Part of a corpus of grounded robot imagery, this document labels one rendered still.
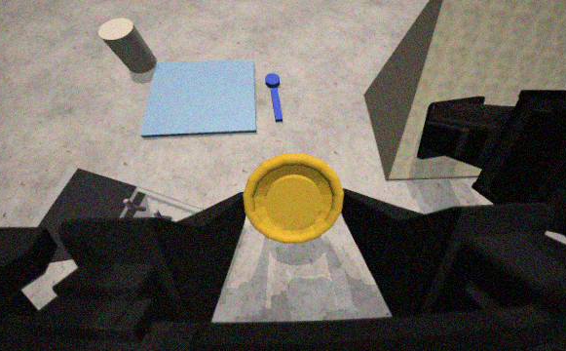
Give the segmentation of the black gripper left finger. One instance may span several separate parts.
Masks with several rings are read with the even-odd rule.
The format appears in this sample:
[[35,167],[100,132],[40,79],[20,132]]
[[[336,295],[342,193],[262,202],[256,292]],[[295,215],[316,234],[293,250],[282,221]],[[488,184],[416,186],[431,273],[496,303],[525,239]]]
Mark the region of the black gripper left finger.
[[179,322],[211,323],[245,224],[244,192],[179,221],[74,218],[58,237],[81,264],[157,268]]

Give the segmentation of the grey dish rack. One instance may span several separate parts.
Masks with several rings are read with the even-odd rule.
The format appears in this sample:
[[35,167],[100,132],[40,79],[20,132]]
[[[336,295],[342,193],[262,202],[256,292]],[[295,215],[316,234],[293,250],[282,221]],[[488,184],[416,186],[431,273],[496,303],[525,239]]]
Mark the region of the grey dish rack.
[[158,217],[179,221],[202,209],[122,181],[71,167],[28,227],[47,227],[56,241],[53,262],[72,259],[58,237],[74,218]]

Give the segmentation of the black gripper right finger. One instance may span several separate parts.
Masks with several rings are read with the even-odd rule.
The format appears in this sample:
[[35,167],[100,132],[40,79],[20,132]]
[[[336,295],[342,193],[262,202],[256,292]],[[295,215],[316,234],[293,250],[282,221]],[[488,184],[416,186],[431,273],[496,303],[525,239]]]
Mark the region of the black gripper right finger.
[[430,314],[468,236],[546,234],[545,203],[471,205],[421,214],[344,190],[342,216],[393,317]]

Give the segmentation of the light blue flat mat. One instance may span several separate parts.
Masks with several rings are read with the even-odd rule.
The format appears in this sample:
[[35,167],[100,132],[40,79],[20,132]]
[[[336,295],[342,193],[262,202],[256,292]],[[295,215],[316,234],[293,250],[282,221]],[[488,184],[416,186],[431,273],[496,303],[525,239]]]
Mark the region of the light blue flat mat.
[[157,62],[142,137],[256,133],[254,60]]

